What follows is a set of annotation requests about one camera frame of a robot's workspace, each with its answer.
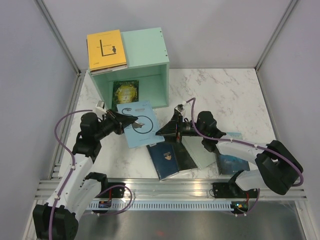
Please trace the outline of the light blue book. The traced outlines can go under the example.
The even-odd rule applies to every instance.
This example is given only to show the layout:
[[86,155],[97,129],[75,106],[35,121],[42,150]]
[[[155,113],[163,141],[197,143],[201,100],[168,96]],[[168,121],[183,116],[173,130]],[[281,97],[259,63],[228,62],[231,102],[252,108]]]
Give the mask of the light blue book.
[[149,101],[118,104],[117,110],[123,115],[137,117],[134,123],[124,129],[129,148],[154,145],[165,141],[163,136],[156,135],[160,126]]

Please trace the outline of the green forest cover book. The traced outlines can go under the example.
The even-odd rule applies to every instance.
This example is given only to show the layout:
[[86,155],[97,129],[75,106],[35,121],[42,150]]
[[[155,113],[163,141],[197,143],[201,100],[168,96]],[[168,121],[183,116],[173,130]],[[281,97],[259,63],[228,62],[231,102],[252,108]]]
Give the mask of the green forest cover book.
[[112,105],[133,103],[139,101],[139,81],[115,81],[112,89]]

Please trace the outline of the dark purple galaxy book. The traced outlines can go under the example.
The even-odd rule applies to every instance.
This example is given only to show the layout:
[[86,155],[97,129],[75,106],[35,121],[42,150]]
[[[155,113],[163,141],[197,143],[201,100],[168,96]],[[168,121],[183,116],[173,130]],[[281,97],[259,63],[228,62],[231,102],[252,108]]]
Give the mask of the dark purple galaxy book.
[[128,67],[122,39],[87,39],[88,68],[92,75]]

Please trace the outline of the blue ocean cover book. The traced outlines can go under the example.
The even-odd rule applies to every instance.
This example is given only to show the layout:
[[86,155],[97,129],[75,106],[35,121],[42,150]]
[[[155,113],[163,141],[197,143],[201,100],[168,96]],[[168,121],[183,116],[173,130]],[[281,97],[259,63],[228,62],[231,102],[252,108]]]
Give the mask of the blue ocean cover book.
[[238,171],[249,171],[249,163],[241,158],[223,155],[218,150],[215,150],[216,164],[219,175],[234,175]]

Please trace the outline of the yellow book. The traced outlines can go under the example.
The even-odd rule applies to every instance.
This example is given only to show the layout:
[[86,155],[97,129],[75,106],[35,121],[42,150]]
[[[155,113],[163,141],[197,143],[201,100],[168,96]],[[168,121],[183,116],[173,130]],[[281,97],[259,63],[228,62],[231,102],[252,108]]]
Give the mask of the yellow book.
[[86,43],[91,72],[127,67],[125,48],[119,29],[88,34]]

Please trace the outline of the black file folder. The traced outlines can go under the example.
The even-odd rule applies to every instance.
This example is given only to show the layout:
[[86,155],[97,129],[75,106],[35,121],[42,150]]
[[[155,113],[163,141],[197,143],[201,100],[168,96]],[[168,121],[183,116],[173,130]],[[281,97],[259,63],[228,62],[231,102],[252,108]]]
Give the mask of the black file folder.
[[192,159],[192,157],[190,156],[190,154],[181,142],[175,142],[172,144],[172,146],[179,172],[185,172],[198,168],[194,160]]

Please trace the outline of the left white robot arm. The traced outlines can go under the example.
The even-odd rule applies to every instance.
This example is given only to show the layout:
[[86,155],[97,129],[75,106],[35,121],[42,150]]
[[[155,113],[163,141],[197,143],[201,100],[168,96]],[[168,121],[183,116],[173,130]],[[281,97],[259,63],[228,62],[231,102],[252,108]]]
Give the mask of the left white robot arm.
[[111,133],[121,135],[136,122],[136,116],[103,110],[82,110],[80,132],[72,149],[69,170],[45,204],[37,204],[32,212],[35,234],[40,240],[73,240],[83,213],[96,197],[110,190],[107,175],[90,169],[102,148],[101,140]]

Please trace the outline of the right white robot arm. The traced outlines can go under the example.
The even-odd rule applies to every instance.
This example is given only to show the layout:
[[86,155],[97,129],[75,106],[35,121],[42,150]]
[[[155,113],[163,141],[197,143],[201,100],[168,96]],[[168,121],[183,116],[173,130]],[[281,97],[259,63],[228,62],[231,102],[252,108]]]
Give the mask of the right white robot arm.
[[278,195],[285,195],[296,181],[302,179],[303,167],[278,140],[265,145],[232,139],[217,127],[209,111],[198,114],[197,120],[187,120],[175,110],[170,121],[156,132],[171,142],[181,142],[183,137],[201,137],[203,147],[217,157],[230,156],[256,165],[254,170],[241,169],[228,182],[228,191],[240,197],[248,190],[269,188]]

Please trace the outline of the grey green notebook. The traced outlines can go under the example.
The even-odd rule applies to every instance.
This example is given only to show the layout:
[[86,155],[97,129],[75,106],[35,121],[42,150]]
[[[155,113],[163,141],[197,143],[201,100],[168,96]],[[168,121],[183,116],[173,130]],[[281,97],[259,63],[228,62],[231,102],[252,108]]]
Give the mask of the grey green notebook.
[[216,154],[207,151],[202,144],[202,140],[203,138],[198,136],[182,137],[182,144],[200,170],[209,167],[217,161]]

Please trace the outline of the mint green open cabinet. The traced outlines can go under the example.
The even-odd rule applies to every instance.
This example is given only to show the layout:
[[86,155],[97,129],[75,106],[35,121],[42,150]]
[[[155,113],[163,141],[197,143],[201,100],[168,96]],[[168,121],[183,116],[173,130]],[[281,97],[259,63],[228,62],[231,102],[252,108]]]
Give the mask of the mint green open cabinet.
[[127,68],[102,74],[89,74],[102,101],[112,106],[114,82],[138,80],[138,100],[152,108],[169,105],[170,60],[160,27],[121,33]]

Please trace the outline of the aluminium rail beam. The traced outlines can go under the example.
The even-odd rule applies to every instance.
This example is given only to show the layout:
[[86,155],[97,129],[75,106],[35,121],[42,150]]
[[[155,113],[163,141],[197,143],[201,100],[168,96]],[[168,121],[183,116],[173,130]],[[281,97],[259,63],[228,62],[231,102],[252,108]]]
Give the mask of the aluminium rail beam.
[[[208,200],[214,198],[214,182],[223,179],[167,179],[159,181],[152,178],[110,178],[109,183],[125,183],[137,200]],[[292,187],[286,195],[279,195],[268,188],[260,190],[262,201],[306,201],[305,190]]]

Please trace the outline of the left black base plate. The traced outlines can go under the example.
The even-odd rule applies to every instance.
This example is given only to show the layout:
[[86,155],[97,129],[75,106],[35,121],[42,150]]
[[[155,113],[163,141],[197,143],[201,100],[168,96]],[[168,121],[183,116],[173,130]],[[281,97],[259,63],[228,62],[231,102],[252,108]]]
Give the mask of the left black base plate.
[[109,199],[113,199],[113,198],[123,198],[124,194],[125,194],[125,183],[123,182],[111,182],[108,183],[107,188],[109,189],[112,186],[116,186],[116,185],[120,185],[117,187],[113,187],[112,189],[108,190],[105,195],[109,198]]

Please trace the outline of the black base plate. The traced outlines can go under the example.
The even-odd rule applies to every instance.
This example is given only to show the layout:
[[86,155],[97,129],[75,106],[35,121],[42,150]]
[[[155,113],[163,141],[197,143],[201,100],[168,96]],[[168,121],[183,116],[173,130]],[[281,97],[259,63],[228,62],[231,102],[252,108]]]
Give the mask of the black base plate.
[[105,195],[109,198],[109,199],[113,199],[113,198],[123,198],[124,194],[125,194],[125,183],[123,182],[111,182],[108,183],[107,188],[109,189],[112,186],[116,186],[116,185],[120,185],[117,187],[113,187],[112,189],[108,190]]
[[242,190],[236,184],[228,182],[214,182],[212,184],[213,195],[216,199],[255,199],[258,196],[257,189]]

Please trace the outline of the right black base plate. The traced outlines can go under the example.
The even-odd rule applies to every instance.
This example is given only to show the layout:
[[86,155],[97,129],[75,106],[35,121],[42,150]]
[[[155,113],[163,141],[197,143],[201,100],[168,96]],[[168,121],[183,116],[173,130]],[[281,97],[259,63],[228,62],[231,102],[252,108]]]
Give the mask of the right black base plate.
[[236,184],[228,182],[214,182],[212,184],[213,195],[216,199],[255,199],[258,196],[257,189],[242,190]]

